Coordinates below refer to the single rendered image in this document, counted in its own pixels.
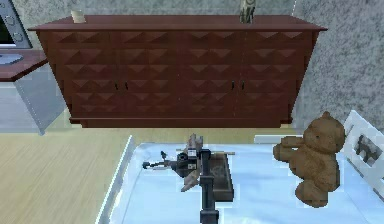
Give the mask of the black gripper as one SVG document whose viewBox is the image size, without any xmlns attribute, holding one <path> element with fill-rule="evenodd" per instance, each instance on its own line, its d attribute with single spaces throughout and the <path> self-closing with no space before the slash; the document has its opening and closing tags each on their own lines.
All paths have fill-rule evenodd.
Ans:
<svg viewBox="0 0 384 224">
<path fill-rule="evenodd" d="M 172 160 L 168 158 L 168 154 L 164 151 L 160 152 L 162 162 L 143 162 L 143 169 L 172 169 L 175 171 L 180 177 L 186 177 L 189 174 L 188 169 L 188 155 L 186 153 L 179 153 L 177 155 L 177 160 Z"/>
</svg>

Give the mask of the pinkish brown wooden instrument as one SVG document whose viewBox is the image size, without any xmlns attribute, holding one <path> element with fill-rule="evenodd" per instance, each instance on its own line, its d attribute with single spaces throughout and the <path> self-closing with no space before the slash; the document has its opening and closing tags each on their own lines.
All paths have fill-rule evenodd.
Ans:
<svg viewBox="0 0 384 224">
<path fill-rule="evenodd" d="M 201 150 L 202 147 L 203 147 L 203 137 L 193 133 L 189 137 L 189 140 L 183 152 L 187 153 L 189 148 L 196 148 L 197 150 Z M 182 192 L 186 192 L 189 189 L 199 184 L 198 178 L 200 177 L 200 172 L 201 172 L 201 160 L 198 159 L 196 169 L 193 170 L 187 177 L 184 178 L 184 186 L 181 188 Z"/>
</svg>

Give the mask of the thin tan stick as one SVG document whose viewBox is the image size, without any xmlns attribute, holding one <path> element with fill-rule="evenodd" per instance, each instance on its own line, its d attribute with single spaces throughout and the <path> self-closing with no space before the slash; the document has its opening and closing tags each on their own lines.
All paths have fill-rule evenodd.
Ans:
<svg viewBox="0 0 384 224">
<path fill-rule="evenodd" d="M 217 154 L 217 155 L 235 155 L 236 153 L 235 152 L 228 152 L 228 151 L 212 151 L 212 150 L 209 150 L 209 149 L 176 149 L 176 152 L 178 153 L 185 153 L 187 154 L 188 156 L 192 156 L 192 157 L 196 157 L 198 156 L 199 153 L 201 153 L 202 151 L 207 151 L 211 154 Z"/>
</svg>

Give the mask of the dark brown open box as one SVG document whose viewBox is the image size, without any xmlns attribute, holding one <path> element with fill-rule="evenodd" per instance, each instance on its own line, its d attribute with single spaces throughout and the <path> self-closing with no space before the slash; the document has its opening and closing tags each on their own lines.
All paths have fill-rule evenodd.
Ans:
<svg viewBox="0 0 384 224">
<path fill-rule="evenodd" d="M 215 201 L 232 202 L 234 200 L 234 187 L 227 156 L 225 154 L 212 154 L 209 164 L 210 173 L 214 177 Z"/>
</svg>

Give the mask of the red-brown wooden sideboard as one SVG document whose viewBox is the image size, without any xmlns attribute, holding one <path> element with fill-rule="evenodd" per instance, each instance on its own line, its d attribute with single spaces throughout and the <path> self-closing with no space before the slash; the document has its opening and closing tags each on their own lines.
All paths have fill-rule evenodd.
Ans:
<svg viewBox="0 0 384 224">
<path fill-rule="evenodd" d="M 289 15 L 88 15 L 34 27 L 84 128 L 278 128 L 322 27 Z"/>
</svg>

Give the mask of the white bed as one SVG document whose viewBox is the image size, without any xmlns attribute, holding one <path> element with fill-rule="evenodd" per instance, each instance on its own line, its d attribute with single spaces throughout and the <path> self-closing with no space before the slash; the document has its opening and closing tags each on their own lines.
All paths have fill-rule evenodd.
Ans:
<svg viewBox="0 0 384 224">
<path fill-rule="evenodd" d="M 175 159 L 183 143 L 126 143 L 95 224 L 200 224 L 201 188 L 181 190 L 183 180 L 170 169 L 144 169 L 165 152 Z M 270 144 L 209 144 L 229 151 L 234 200 L 219 202 L 219 224 L 384 224 L 384 201 L 337 155 L 341 186 L 323 208 L 299 201 L 300 179 L 275 160 Z"/>
</svg>

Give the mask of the brown teddy bear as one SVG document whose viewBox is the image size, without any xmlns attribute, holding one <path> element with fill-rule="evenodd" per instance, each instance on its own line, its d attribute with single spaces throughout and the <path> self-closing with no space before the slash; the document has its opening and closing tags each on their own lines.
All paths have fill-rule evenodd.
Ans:
<svg viewBox="0 0 384 224">
<path fill-rule="evenodd" d="M 328 193 L 340 186 L 340 168 L 336 154 L 345 144 L 344 126 L 325 111 L 305 129 L 302 137 L 286 136 L 273 147 L 276 160 L 289 164 L 302 181 L 296 197 L 314 207 L 328 204 Z"/>
</svg>

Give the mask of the small beige cup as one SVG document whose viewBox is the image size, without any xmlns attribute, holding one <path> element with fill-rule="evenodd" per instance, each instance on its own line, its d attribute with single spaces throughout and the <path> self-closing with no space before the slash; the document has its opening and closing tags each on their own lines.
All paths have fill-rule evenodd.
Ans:
<svg viewBox="0 0 384 224">
<path fill-rule="evenodd" d="M 81 10 L 72 10 L 71 16 L 74 23 L 85 23 L 86 19 L 84 13 Z"/>
</svg>

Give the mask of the grey round plate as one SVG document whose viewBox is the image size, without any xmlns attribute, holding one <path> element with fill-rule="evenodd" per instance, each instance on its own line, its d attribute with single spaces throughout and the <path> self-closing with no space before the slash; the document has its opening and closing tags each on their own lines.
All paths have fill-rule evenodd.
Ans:
<svg viewBox="0 0 384 224">
<path fill-rule="evenodd" d="M 0 65 L 14 64 L 22 59 L 23 59 L 23 56 L 21 54 L 11 54 L 11 53 L 0 54 Z"/>
</svg>

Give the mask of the white pillow dark print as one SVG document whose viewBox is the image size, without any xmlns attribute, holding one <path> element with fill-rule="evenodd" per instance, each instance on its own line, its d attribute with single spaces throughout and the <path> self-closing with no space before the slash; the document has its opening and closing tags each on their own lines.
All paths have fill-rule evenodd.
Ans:
<svg viewBox="0 0 384 224">
<path fill-rule="evenodd" d="M 355 110 L 350 111 L 344 127 L 344 156 L 384 202 L 384 134 Z"/>
</svg>

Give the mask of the grey framed television set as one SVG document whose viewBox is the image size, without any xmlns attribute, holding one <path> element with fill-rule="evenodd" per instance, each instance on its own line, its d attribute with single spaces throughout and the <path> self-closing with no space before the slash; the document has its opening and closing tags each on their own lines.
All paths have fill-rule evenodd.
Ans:
<svg viewBox="0 0 384 224">
<path fill-rule="evenodd" d="M 0 49 L 31 49 L 32 44 L 12 0 L 0 0 Z"/>
</svg>

